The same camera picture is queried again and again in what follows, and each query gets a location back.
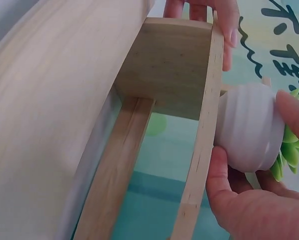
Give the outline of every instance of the finger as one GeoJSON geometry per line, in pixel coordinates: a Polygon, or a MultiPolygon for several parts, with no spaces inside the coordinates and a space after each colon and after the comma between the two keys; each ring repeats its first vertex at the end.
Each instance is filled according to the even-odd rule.
{"type": "Polygon", "coordinates": [[[256,176],[263,190],[272,192],[281,197],[299,199],[299,192],[289,190],[282,182],[277,182],[270,171],[257,171],[256,176]]]}
{"type": "Polygon", "coordinates": [[[224,43],[224,56],[223,56],[223,71],[227,72],[232,68],[232,47],[224,43]]]}
{"type": "Polygon", "coordinates": [[[237,0],[215,0],[215,9],[225,42],[236,48],[240,19],[237,0]]]}
{"type": "Polygon", "coordinates": [[[228,205],[238,194],[233,192],[228,180],[227,154],[221,147],[214,147],[206,180],[206,192],[210,207],[217,220],[224,223],[228,205]]]}
{"type": "Polygon", "coordinates": [[[276,94],[276,103],[284,122],[299,138],[299,100],[280,90],[276,94]]]}
{"type": "Polygon", "coordinates": [[[180,19],[183,14],[185,0],[166,0],[164,18],[180,19]]]}
{"type": "Polygon", "coordinates": [[[253,190],[253,187],[246,179],[245,174],[231,168],[230,166],[228,167],[228,181],[230,188],[237,194],[248,190],[253,190]]]}
{"type": "Polygon", "coordinates": [[[201,4],[190,4],[189,5],[189,19],[201,22],[208,20],[208,8],[201,4]]]}

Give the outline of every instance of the ribbed white pot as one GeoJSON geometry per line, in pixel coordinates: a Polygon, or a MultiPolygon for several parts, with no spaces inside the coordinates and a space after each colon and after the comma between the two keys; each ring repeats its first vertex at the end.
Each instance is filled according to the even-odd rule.
{"type": "Polygon", "coordinates": [[[270,169],[279,154],[284,128],[269,86],[239,85],[220,97],[215,144],[226,150],[228,164],[240,172],[270,169]]]}

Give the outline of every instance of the wooden dowel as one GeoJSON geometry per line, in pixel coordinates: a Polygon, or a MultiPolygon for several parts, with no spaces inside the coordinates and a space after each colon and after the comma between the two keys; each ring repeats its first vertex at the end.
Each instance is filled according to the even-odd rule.
{"type": "Polygon", "coordinates": [[[223,47],[220,46],[224,46],[224,37],[214,15],[206,83],[194,152],[170,240],[191,240],[201,209],[222,85],[223,47]]]}
{"type": "Polygon", "coordinates": [[[129,185],[154,100],[127,98],[92,181],[75,240],[109,240],[129,185]]]}

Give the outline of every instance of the artificial succulent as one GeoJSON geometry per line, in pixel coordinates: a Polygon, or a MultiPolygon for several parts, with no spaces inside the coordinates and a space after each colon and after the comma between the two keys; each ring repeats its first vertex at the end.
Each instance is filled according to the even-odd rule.
{"type": "MultiPolygon", "coordinates": [[[[292,96],[299,99],[299,89],[290,92],[292,96]]],[[[299,139],[291,131],[290,127],[285,125],[284,137],[280,146],[277,158],[270,168],[270,171],[276,181],[281,181],[283,177],[283,168],[288,165],[289,169],[296,174],[299,165],[299,139]]]]}

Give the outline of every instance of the wooden frame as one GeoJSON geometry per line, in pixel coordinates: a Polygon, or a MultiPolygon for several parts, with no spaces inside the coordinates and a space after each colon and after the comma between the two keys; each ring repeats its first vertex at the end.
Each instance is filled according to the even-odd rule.
{"type": "Polygon", "coordinates": [[[198,120],[171,239],[193,235],[229,88],[224,37],[216,15],[213,24],[146,19],[153,3],[42,0],[0,43],[0,165],[75,162],[113,85],[122,99],[76,240],[110,239],[152,111],[198,120]]]}
{"type": "MultiPolygon", "coordinates": [[[[120,115],[126,111],[126,97],[134,97],[155,101],[155,112],[199,119],[193,157],[171,234],[172,240],[192,238],[200,211],[221,94],[223,51],[224,37],[216,14],[213,25],[182,19],[148,18],[114,83],[124,102],[120,115]]],[[[147,108],[142,123],[139,123],[137,131],[142,135],[151,110],[147,108]]],[[[116,121],[116,126],[127,124],[120,117],[116,121]]],[[[111,238],[143,139],[141,135],[134,136],[131,141],[137,147],[129,149],[126,146],[125,149],[123,143],[115,144],[126,138],[123,131],[121,134],[117,132],[118,127],[114,128],[100,160],[77,226],[76,240],[111,238]],[[108,154],[116,148],[118,155],[108,154]],[[131,157],[121,160],[121,150],[131,151],[131,157]]]]}

